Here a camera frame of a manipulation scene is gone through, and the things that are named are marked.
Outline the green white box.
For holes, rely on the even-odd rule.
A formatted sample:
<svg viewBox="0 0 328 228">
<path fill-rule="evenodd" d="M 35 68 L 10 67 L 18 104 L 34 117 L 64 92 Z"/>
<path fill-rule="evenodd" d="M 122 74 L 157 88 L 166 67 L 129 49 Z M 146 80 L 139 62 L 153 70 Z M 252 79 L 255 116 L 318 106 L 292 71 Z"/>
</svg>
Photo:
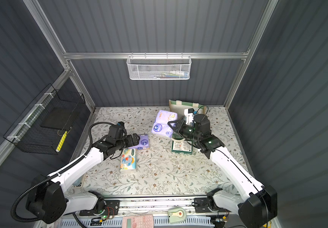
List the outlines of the green white box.
<svg viewBox="0 0 328 228">
<path fill-rule="evenodd" d="M 172 141 L 171 152 L 192 155 L 192 146 L 187 141 Z"/>
</svg>

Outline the purple toy camera front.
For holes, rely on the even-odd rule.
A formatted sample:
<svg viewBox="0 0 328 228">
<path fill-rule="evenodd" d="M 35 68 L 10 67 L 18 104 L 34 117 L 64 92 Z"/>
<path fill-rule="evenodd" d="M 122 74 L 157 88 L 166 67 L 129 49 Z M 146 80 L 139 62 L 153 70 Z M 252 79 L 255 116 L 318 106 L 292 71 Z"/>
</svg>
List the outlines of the purple toy camera front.
<svg viewBox="0 0 328 228">
<path fill-rule="evenodd" d="M 177 113 L 160 110 L 156 116 L 151 132 L 161 137 L 171 138 L 173 129 L 168 125 L 168 122 L 176 120 L 178 120 Z"/>
</svg>

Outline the purple toy camera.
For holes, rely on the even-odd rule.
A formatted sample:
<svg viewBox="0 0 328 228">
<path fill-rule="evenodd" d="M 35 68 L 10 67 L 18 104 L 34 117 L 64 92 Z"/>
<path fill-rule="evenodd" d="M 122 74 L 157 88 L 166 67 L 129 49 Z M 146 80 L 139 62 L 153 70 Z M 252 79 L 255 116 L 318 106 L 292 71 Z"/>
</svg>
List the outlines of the purple toy camera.
<svg viewBox="0 0 328 228">
<path fill-rule="evenodd" d="M 130 149 L 136 149 L 136 150 L 147 150 L 150 148 L 149 145 L 149 136 L 148 135 L 139 135 L 140 140 L 139 144 L 136 146 L 130 147 Z"/>
<path fill-rule="evenodd" d="M 176 120 L 178 120 L 177 113 L 160 110 L 156 116 L 151 132 L 161 137 L 171 138 L 173 129 L 168 125 L 168 122 Z"/>
</svg>

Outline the cartoon printed tissue pack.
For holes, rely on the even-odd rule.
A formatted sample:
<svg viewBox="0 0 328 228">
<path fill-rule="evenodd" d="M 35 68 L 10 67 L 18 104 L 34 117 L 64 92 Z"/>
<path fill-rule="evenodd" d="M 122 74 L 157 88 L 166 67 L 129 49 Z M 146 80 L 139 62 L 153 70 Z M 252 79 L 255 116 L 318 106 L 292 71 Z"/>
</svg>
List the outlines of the cartoon printed tissue pack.
<svg viewBox="0 0 328 228">
<path fill-rule="evenodd" d="M 120 172 L 132 173 L 136 171 L 137 157 L 136 149 L 124 149 L 121 155 Z"/>
</svg>

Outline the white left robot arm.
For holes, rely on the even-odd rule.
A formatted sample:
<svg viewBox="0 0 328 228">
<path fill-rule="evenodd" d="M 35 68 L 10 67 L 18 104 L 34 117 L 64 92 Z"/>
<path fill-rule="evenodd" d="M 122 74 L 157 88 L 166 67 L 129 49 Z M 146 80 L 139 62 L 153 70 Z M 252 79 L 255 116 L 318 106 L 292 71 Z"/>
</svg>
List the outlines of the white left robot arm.
<svg viewBox="0 0 328 228">
<path fill-rule="evenodd" d="M 123 122 L 109 125 L 108 134 L 94 142 L 89 136 L 87 151 L 63 168 L 48 176 L 37 176 L 31 187 L 14 202 L 11 215 L 21 222 L 42 220 L 51 224 L 66 214 L 78 211 L 104 213 L 106 204 L 104 197 L 95 191 L 80 195 L 67 195 L 67 190 L 94 166 L 100 164 L 126 148 L 137 146 L 140 142 L 138 134 L 129 135 Z"/>
</svg>

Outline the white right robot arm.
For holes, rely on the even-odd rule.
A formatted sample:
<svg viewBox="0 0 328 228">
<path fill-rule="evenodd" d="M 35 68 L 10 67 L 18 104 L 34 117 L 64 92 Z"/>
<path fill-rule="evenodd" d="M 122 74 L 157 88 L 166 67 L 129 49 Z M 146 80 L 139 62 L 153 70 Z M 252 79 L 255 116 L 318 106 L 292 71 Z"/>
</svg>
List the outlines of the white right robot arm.
<svg viewBox="0 0 328 228">
<path fill-rule="evenodd" d="M 182 117 L 169 121 L 168 125 L 174 133 L 191 141 L 200 153 L 214 162 L 238 191 L 237 195 L 221 188 L 208 192 L 207 207 L 210 210 L 224 209 L 233 212 L 247 228 L 261 228 L 277 216 L 276 190 L 271 186 L 264 186 L 233 158 L 225 144 L 212 134 L 206 115 L 195 115 L 192 124 L 187 124 L 186 119 Z"/>
</svg>

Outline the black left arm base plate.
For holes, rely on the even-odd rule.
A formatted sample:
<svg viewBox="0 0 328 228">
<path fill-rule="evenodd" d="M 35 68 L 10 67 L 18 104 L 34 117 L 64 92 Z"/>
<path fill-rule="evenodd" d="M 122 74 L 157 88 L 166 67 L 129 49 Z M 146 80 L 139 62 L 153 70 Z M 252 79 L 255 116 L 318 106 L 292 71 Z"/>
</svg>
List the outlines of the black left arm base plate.
<svg viewBox="0 0 328 228">
<path fill-rule="evenodd" d="M 80 216 L 115 216 L 120 208 L 119 200 L 99 201 L 91 210 L 79 212 Z"/>
</svg>

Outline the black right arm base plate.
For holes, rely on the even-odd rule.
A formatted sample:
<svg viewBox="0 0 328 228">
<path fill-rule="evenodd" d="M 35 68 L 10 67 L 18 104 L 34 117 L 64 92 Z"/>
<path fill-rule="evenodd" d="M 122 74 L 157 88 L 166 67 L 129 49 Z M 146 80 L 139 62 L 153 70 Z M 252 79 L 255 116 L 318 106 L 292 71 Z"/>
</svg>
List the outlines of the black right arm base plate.
<svg viewBox="0 0 328 228">
<path fill-rule="evenodd" d="M 195 208 L 196 213 L 214 212 L 213 202 L 209 197 L 194 198 L 191 205 Z"/>
</svg>

